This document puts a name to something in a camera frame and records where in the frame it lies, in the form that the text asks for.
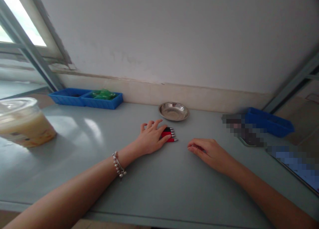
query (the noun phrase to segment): beaded bracelet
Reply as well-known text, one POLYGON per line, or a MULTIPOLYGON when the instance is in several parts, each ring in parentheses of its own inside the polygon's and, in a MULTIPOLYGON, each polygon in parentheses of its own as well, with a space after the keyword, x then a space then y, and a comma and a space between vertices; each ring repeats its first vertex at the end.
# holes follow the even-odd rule
POLYGON ((124 168, 122 168, 119 160, 117 159, 117 152, 113 153, 113 159, 114 159, 113 163, 116 168, 116 172, 118 173, 120 178, 122 178, 124 175, 126 175, 126 171, 124 168))

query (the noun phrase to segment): blue container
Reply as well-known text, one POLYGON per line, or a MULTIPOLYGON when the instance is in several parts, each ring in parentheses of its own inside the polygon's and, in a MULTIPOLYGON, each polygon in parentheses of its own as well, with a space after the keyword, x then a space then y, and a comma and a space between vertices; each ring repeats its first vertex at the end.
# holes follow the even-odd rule
POLYGON ((255 108, 249 108, 248 113, 245 115, 245 123, 253 124, 254 128, 266 129, 268 133, 279 138, 283 138, 295 131, 289 120, 255 108))
POLYGON ((57 104, 84 107, 85 104, 81 97, 91 92, 92 90, 88 89, 66 88, 58 92, 51 93, 49 96, 57 104))
POLYGON ((88 107, 92 108, 104 108, 104 109, 116 109, 123 102, 123 94, 117 93, 117 96, 112 100, 94 99, 92 98, 92 92, 87 93, 81 97, 81 100, 88 107))

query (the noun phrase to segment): hand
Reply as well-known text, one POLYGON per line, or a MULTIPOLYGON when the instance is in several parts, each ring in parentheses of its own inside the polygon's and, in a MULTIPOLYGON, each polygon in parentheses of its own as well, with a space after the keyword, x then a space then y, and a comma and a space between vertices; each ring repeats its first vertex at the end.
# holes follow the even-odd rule
POLYGON ((137 145, 140 155, 151 154, 158 149, 160 149, 166 141, 172 137, 172 135, 166 135, 162 139, 160 136, 167 125, 161 126, 157 129, 162 119, 154 121, 149 121, 148 124, 143 123, 141 125, 141 133, 138 138, 134 141, 137 145))
POLYGON ((220 173, 231 173, 237 164, 237 161, 214 139, 193 139, 187 147, 189 151, 220 173))

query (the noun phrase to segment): cup lid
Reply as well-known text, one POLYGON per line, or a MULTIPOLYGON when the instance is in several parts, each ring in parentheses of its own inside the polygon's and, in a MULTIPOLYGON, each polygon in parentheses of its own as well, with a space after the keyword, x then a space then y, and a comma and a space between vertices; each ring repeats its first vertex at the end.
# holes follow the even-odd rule
POLYGON ((0 100, 0 117, 33 107, 37 102, 35 98, 28 97, 0 100))

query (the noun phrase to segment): small dish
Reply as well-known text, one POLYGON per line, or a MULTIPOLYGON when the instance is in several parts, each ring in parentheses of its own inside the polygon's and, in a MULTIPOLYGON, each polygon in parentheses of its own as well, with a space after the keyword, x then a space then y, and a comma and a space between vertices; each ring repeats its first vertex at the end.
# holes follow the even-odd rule
POLYGON ((167 102, 159 106, 159 114, 169 121, 178 122, 188 118, 189 110, 182 104, 167 102))

